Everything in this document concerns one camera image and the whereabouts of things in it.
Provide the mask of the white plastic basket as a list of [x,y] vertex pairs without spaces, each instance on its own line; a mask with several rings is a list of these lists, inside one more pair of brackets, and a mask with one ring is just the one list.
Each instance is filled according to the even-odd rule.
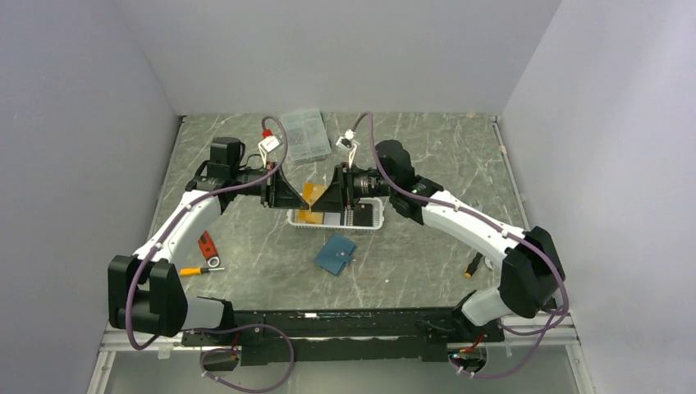
[[324,213],[320,223],[300,220],[299,210],[289,210],[286,221],[293,227],[312,230],[331,231],[377,231],[384,222],[384,204],[377,198],[363,198],[360,209],[345,209],[344,213]]

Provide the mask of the blue card holder wallet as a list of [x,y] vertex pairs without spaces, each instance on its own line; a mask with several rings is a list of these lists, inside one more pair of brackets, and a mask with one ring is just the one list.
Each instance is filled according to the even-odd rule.
[[340,234],[333,234],[318,252],[314,262],[332,275],[339,276],[352,262],[356,249],[357,245],[353,241]]

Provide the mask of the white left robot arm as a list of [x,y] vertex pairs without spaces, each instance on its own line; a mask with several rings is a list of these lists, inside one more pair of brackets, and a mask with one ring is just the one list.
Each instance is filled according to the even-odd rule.
[[239,195],[257,196],[266,208],[307,209],[308,203],[286,179],[279,163],[262,168],[242,164],[245,144],[217,137],[174,213],[144,245],[117,255],[108,265],[108,319],[114,328],[173,337],[200,329],[214,344],[236,333],[231,302],[185,294],[178,268],[203,233]]

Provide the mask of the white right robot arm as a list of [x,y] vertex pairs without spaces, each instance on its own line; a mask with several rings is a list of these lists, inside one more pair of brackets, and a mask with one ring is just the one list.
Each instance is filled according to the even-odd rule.
[[474,291],[459,304],[452,329],[471,341],[484,324],[507,315],[533,318],[566,278],[551,234],[495,220],[459,201],[451,192],[417,175],[401,142],[384,140],[375,148],[379,166],[335,166],[331,183],[313,202],[315,212],[340,213],[363,198],[387,197],[402,217],[455,237],[500,268],[497,286]]

